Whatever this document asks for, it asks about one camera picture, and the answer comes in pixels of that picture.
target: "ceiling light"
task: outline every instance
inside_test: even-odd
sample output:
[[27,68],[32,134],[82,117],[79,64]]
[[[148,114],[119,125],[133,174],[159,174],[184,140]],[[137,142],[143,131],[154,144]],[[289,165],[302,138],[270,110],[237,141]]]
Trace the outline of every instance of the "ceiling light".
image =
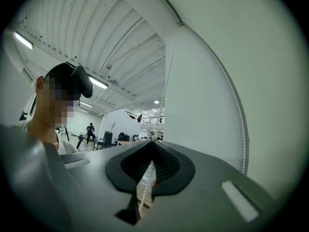
[[81,104],[83,104],[83,105],[85,105],[85,106],[92,107],[92,106],[90,106],[89,104],[87,104],[87,103],[85,103],[85,102],[82,102],[82,101],[81,101]]
[[83,111],[83,112],[86,112],[86,113],[88,113],[87,111],[85,111],[85,110],[83,110],[83,109],[80,109],[80,108],[79,108],[79,110],[81,110],[81,111]]
[[25,37],[21,36],[18,32],[15,32],[15,37],[24,45],[29,47],[30,49],[33,49],[33,44],[29,40],[27,40]]
[[97,81],[96,79],[89,77],[91,82],[95,85],[98,85],[99,87],[103,88],[103,89],[107,89],[107,86],[104,83],[101,83],[99,81]]

